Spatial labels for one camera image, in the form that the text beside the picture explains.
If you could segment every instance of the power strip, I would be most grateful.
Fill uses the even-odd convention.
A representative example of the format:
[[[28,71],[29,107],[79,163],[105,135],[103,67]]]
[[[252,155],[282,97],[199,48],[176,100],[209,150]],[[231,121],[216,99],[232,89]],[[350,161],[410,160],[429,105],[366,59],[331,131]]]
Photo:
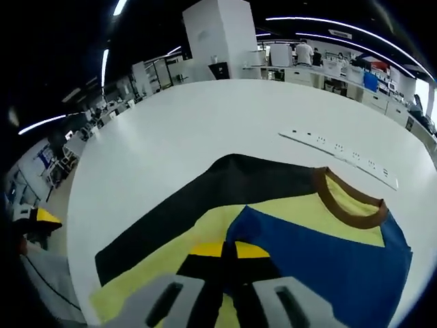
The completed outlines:
[[[334,143],[324,137],[316,135],[315,133],[297,129],[279,133],[279,135],[333,155],[337,159],[345,161],[346,163],[367,172],[394,190],[397,190],[399,187],[397,178],[393,173],[389,172],[375,161],[368,159],[366,156],[347,149],[340,143]]]

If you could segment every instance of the yellow fabric panel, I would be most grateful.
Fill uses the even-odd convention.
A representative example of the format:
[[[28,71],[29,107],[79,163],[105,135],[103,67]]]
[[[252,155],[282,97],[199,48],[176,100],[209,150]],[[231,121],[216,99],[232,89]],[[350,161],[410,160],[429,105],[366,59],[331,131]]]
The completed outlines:
[[[61,223],[61,221],[57,217],[54,217],[52,214],[50,214],[43,208],[38,208],[38,211],[36,213],[36,221]]]
[[[349,196],[340,198],[343,198],[344,206],[356,211],[354,214],[359,215],[361,211],[366,211],[367,206],[353,209]],[[269,200],[251,204],[250,207],[337,238],[384,247],[379,227],[362,230],[344,224],[327,211],[317,193]],[[228,227],[243,208],[244,205],[229,205],[209,210],[189,231],[157,249],[131,270],[97,290],[91,295],[90,301],[100,320],[104,323],[117,316],[125,299],[155,277],[164,273],[176,273],[194,246],[224,241]]]
[[[384,247],[380,227],[362,230],[353,228],[332,215],[326,209],[317,193],[279,200],[269,200],[250,205],[258,210],[282,220],[295,223],[337,238]]]
[[[218,311],[215,328],[240,328],[238,323],[237,310],[234,307],[232,298],[223,294],[223,302]]]
[[[190,250],[200,243],[222,243],[244,205],[214,208],[194,227],[150,254],[131,270],[111,280],[89,298],[102,323],[115,318],[124,301],[140,287],[165,273],[176,273]]]
[[[269,258],[270,255],[264,251],[261,247],[243,243],[241,241],[235,242],[237,248],[238,258]]]
[[[360,203],[358,200],[350,197],[337,183],[328,176],[326,177],[326,184],[330,193],[333,195],[337,203],[342,209],[349,214],[369,216],[378,211],[378,207],[370,204]]]
[[[194,246],[194,248],[190,251],[190,254],[200,256],[214,256],[220,258],[222,248],[223,241],[221,243],[203,243]]]

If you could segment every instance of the ceiling light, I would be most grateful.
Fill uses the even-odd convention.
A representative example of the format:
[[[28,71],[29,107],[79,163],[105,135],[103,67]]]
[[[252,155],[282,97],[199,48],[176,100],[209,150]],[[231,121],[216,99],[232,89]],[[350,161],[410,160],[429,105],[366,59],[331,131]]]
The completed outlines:
[[[266,21],[282,21],[282,20],[286,20],[286,19],[292,19],[292,20],[301,20],[301,21],[315,21],[315,22],[322,22],[322,23],[330,23],[330,24],[336,24],[336,25],[341,25],[344,27],[348,27],[350,29],[355,29],[357,31],[366,33],[370,36],[373,36],[374,38],[377,38],[389,45],[391,45],[393,48],[397,49],[398,51],[400,51],[401,53],[403,53],[406,57],[408,57],[409,59],[411,59],[418,67],[422,68],[423,71],[425,71],[425,73],[431,77],[431,79],[433,79],[435,81],[435,78],[431,75],[430,72],[428,72],[428,70],[423,67],[423,65],[421,63],[419,63],[413,56],[409,55],[405,50],[402,50],[401,48],[399,48],[396,44],[393,44],[392,42],[384,39],[382,36],[379,36],[377,34],[374,34],[372,32],[369,32],[365,29],[361,29],[360,27],[356,27],[354,25],[349,25],[349,24],[345,24],[342,22],[337,22],[335,20],[329,20],[329,19],[323,19],[323,18],[313,18],[313,17],[270,17],[270,18],[266,18]]]
[[[117,7],[115,7],[113,16],[118,16],[122,13],[124,5],[128,2],[128,0],[119,0],[117,3]]]
[[[388,62],[391,62],[393,65],[395,65],[398,68],[400,68],[401,70],[403,70],[410,77],[415,78],[415,76],[413,74],[411,74],[410,72],[408,72],[403,66],[399,65],[398,63],[395,63],[390,58],[385,57],[385,56],[381,55],[380,53],[377,53],[376,51],[373,51],[373,50],[371,50],[369,48],[366,48],[365,46],[360,46],[359,44],[352,43],[352,42],[349,42],[349,41],[346,41],[346,40],[342,40],[342,39],[332,38],[330,36],[319,36],[317,34],[310,34],[310,33],[296,33],[296,35],[297,36],[313,36],[314,38],[324,38],[324,39],[334,40],[334,41],[338,41],[338,42],[344,42],[344,43],[350,44],[351,46],[356,46],[358,48],[362,48],[362,49],[364,49],[366,51],[369,51],[370,53],[374,53],[375,55],[378,55],[379,57],[384,58]]]
[[[172,51],[170,51],[169,53],[166,54],[166,56],[171,55],[172,53],[174,53],[175,51],[178,51],[179,49],[181,49],[182,46],[179,46],[178,48],[174,48]]]
[[[28,126],[27,128],[24,128],[23,130],[18,132],[18,134],[22,135],[23,133],[26,133],[27,131],[29,131],[29,130],[31,130],[33,128],[36,128],[37,126],[40,126],[40,125],[43,125],[43,124],[46,124],[46,123],[58,120],[59,118],[64,118],[64,117],[66,117],[66,115],[57,116],[56,118],[49,118],[48,120],[44,120],[44,121],[32,124],[31,126]]]
[[[107,61],[108,61],[109,49],[103,51],[103,60],[102,60],[102,87],[104,87],[104,76],[107,72]]]
[[[76,89],[74,89],[73,91],[71,91],[71,92],[68,94],[68,96],[66,96],[64,99],[62,99],[62,102],[63,102],[63,103],[68,102],[71,98],[73,98],[74,96],[76,96],[80,91],[81,91],[81,89],[77,87]]]
[[[9,119],[9,122],[13,126],[16,126],[17,128],[20,126],[20,120],[18,119],[18,115],[17,115],[16,110],[15,110],[14,107],[10,107],[9,108],[8,119]]]
[[[91,80],[89,80],[85,85],[89,85],[91,82],[94,82],[97,79],[97,77],[93,77]]]
[[[76,101],[76,104],[79,104],[83,99],[87,98],[87,95],[84,95],[81,97],[78,101]]]

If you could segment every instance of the brown collar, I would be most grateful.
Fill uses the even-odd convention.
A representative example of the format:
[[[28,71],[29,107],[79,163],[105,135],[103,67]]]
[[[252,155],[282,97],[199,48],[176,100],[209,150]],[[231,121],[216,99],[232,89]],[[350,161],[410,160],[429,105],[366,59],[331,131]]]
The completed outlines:
[[[367,217],[362,217],[359,215],[351,215],[340,207],[337,201],[334,199],[333,195],[328,189],[326,182],[326,177],[331,178],[335,183],[337,183],[350,197],[358,200],[364,204],[370,204],[377,206],[379,209],[376,213],[369,215]],[[386,219],[388,208],[384,200],[379,200],[348,185],[346,182],[342,181],[338,176],[336,176],[328,167],[321,167],[314,169],[313,180],[317,193],[326,208],[343,223],[358,229],[370,229],[379,226]]]

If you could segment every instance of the colorful t-shirt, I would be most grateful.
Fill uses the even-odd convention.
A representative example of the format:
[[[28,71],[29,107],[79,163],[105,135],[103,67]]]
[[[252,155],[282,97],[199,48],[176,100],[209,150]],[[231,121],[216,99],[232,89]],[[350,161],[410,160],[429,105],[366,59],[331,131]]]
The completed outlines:
[[[412,256],[385,202],[329,168],[232,154],[96,255],[103,285],[91,296],[96,312],[103,322],[113,318],[133,291],[178,272],[194,246],[225,238],[265,249],[282,275],[324,297],[351,327],[389,323]],[[229,304],[224,298],[224,327],[238,322]]]

